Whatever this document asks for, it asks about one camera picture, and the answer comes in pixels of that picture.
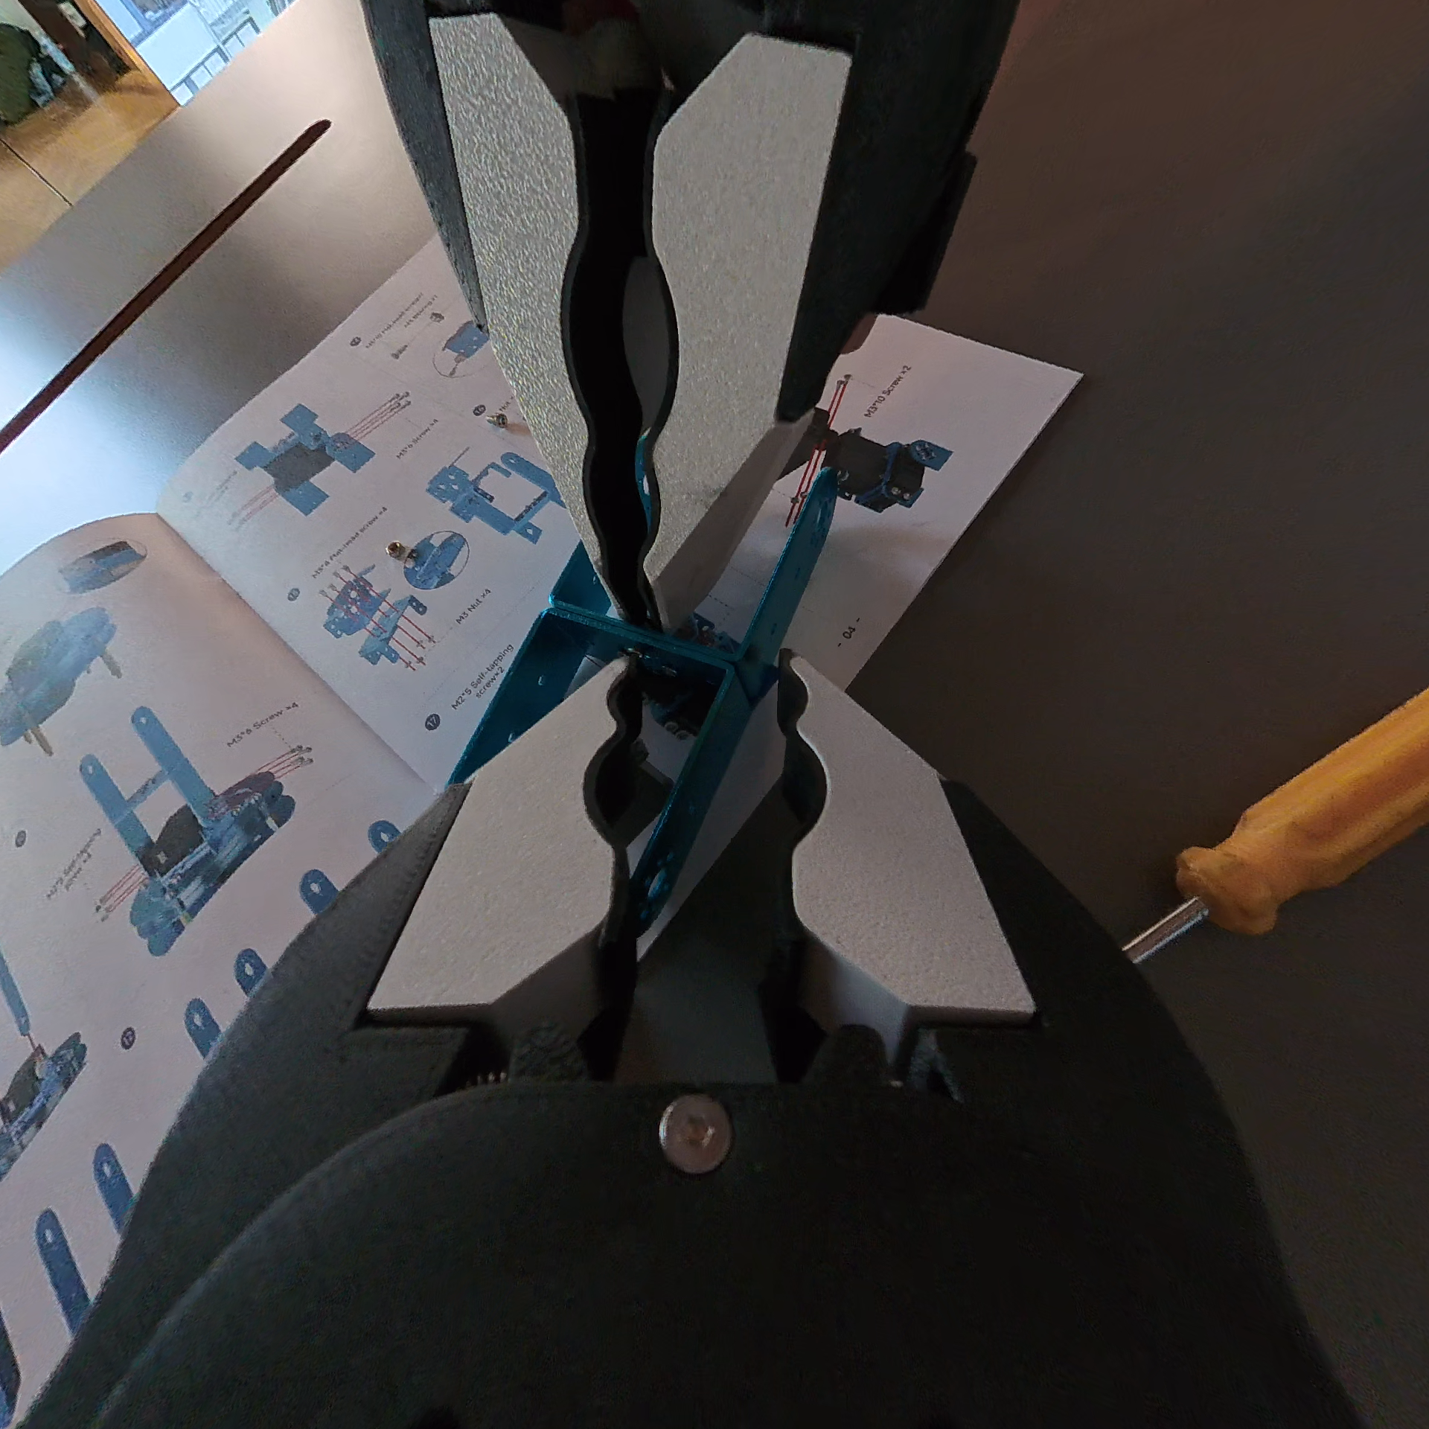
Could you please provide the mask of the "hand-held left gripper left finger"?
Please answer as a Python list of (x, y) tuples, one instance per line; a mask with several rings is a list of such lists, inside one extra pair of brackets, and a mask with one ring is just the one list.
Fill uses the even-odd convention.
[(630, 746), (641, 695), (622, 656), (469, 782), (368, 999), (379, 1025), (474, 1025), (505, 1059), (557, 1025), (596, 1079), (615, 1067), (636, 984)]

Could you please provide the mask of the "printed instruction manual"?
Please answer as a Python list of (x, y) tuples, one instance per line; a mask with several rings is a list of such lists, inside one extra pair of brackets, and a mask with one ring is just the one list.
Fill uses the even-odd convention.
[(4, 538), (3, 1426), (40, 1425), (202, 1064), (435, 800), (578, 549), (469, 317), (430, 239), (135, 513), (44, 486)]

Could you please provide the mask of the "grey desk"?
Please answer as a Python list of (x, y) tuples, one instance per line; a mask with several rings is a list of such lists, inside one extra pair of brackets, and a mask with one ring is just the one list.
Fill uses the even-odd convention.
[[(3, 418), (329, 133), (3, 457), (129, 513), (430, 236), (362, 16), (295, 4), (3, 271)], [(1025, 4), (923, 321), (1083, 382), (852, 683), (1114, 936), (1425, 688), (1425, 4)]]

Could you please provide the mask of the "yellow handled screwdriver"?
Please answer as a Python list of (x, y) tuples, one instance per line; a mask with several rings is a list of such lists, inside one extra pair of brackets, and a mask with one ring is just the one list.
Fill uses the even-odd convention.
[(1285, 901), (1343, 882), (1425, 821), (1422, 691), (1250, 807), (1226, 841), (1182, 851), (1173, 882), (1183, 904), (1122, 952), (1141, 962), (1205, 919), (1262, 936)]

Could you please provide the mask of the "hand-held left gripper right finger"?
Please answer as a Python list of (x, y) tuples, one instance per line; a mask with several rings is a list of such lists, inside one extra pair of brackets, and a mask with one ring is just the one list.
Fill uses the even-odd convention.
[(899, 1067), (921, 1028), (1025, 1025), (1030, 993), (937, 771), (789, 651), (777, 720), (797, 824), (763, 981), (777, 1079), (845, 1027)]

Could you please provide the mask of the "blue metal bracket assembly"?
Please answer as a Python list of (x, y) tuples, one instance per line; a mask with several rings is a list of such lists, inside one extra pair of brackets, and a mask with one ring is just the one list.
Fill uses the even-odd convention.
[(743, 644), (731, 651), (617, 620), (583, 547), (576, 547), (448, 783), (469, 780), (559, 707), (585, 657), (607, 664), (632, 656), (653, 714), (675, 715), (692, 736), (690, 753), (630, 875), (634, 933), (642, 936), (668, 902), (743, 732), (773, 686), (775, 659), (824, 547), (833, 508), (835, 479), (823, 474), (790, 528)]

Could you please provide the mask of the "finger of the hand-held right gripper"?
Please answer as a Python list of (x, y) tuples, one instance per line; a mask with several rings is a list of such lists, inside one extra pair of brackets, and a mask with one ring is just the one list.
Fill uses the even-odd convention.
[(641, 458), (654, 494), (642, 572), (661, 627), (719, 581), (809, 426), (778, 412), (852, 59), (743, 36), (651, 142), (653, 258), (673, 368)]
[(435, 18), (430, 36), (494, 360), (608, 598), (639, 625), (639, 598), (600, 552), (586, 506), (593, 448), (566, 367), (562, 297), (579, 227), (569, 116), (503, 18)]

